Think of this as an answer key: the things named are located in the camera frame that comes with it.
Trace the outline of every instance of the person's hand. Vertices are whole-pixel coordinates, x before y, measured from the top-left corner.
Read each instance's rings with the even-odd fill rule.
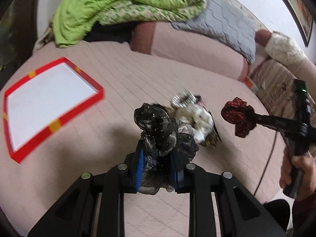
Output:
[[[292,164],[296,168],[304,171],[302,184],[299,187],[296,200],[302,201],[311,196],[316,189],[316,165],[314,158],[308,152],[308,156],[293,156]],[[291,183],[290,173],[292,171],[292,164],[289,159],[289,152],[287,148],[284,149],[283,164],[281,167],[280,187],[283,189],[286,185]]]

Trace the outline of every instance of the black organza fabric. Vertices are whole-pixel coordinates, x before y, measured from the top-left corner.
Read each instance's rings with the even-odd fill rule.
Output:
[[[185,153],[191,161],[199,150],[193,138],[192,126],[170,118],[160,104],[143,106],[134,112],[134,121],[143,130],[144,172],[139,192],[155,195],[160,188],[173,191],[169,183],[168,154],[173,150]]]

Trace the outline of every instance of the picture frame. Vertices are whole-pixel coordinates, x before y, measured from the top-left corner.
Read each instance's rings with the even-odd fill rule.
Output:
[[[292,14],[305,47],[307,47],[312,34],[312,15],[302,0],[283,0],[283,2]]]

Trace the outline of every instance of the green blanket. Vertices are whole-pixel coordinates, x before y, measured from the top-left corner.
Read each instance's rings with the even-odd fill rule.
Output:
[[[96,21],[186,21],[205,8],[205,0],[63,0],[53,23],[55,42],[59,47],[78,43]]]

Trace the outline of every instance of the gray quilted blanket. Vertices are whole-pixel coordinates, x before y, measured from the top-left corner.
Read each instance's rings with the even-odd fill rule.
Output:
[[[253,63],[256,27],[252,20],[226,0],[206,1],[206,10],[198,17],[187,22],[172,22],[172,26],[216,39],[242,54],[248,63]]]

